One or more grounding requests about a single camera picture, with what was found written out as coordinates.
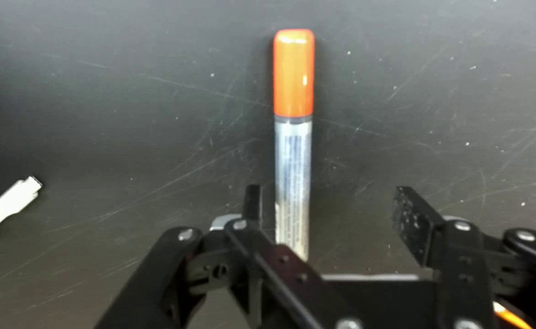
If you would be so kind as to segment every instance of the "screw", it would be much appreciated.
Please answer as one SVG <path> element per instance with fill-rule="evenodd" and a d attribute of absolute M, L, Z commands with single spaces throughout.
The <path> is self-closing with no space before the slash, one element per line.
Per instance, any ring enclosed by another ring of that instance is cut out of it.
<path fill-rule="evenodd" d="M 484 329 L 484 326 L 480 326 L 478 322 L 462 319 L 455 324 L 455 329 Z"/>
<path fill-rule="evenodd" d="M 180 242 L 189 242 L 189 240 L 193 240 L 195 238 L 195 229 L 186 229 L 186 231 L 182 231 L 180 235 L 178 235 L 178 240 Z"/>
<path fill-rule="evenodd" d="M 469 233 L 471 226 L 467 222 L 456 222 L 455 226 L 458 231 Z"/>
<path fill-rule="evenodd" d="M 248 229 L 248 222 L 246 222 L 246 220 L 237 222 L 237 224 L 233 226 L 233 229 L 235 229 L 235 231 L 246 231 L 246 229 Z"/>
<path fill-rule="evenodd" d="M 341 319 L 338 329 L 363 329 L 363 326 L 358 319 Z"/>
<path fill-rule="evenodd" d="M 519 231 L 519 238 L 524 242 L 536 242 L 536 237 L 533 233 L 528 231 Z"/>

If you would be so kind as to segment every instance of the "orange rubber stopper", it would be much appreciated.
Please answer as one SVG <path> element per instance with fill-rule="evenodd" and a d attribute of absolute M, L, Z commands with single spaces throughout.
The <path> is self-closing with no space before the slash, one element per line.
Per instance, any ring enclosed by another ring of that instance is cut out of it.
<path fill-rule="evenodd" d="M 310 118 L 316 110 L 316 35 L 283 30 L 273 41 L 273 112 L 279 118 Z"/>

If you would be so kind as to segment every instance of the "dark gray surface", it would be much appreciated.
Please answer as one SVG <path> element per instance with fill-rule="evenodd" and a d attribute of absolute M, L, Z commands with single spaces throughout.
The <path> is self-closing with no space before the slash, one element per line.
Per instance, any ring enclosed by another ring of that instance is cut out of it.
<path fill-rule="evenodd" d="M 281 28 L 319 41 L 319 269 L 416 269 L 396 185 L 536 227 L 536 0 L 0 0 L 0 191 L 48 180 L 3 227 L 0 328 L 91 328 L 166 229 L 268 180 Z"/>

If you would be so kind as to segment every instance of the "metal frame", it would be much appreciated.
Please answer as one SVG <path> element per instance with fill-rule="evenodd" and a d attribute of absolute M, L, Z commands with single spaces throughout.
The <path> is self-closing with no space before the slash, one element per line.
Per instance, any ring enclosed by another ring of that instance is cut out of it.
<path fill-rule="evenodd" d="M 536 231 L 504 240 L 445 222 L 413 189 L 398 189 L 394 224 L 433 280 L 325 280 L 263 227 L 261 189 L 241 220 L 204 235 L 167 231 L 98 328 L 186 328 L 209 291 L 230 290 L 250 328 L 506 329 L 493 302 L 536 328 Z"/>

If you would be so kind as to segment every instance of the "cylindrical tube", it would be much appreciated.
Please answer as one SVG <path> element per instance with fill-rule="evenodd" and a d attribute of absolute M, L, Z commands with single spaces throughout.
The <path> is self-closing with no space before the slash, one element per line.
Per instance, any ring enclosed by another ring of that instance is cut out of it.
<path fill-rule="evenodd" d="M 312 121 L 316 37 L 284 30 L 275 37 L 275 178 L 279 244 L 301 258 L 310 255 Z"/>

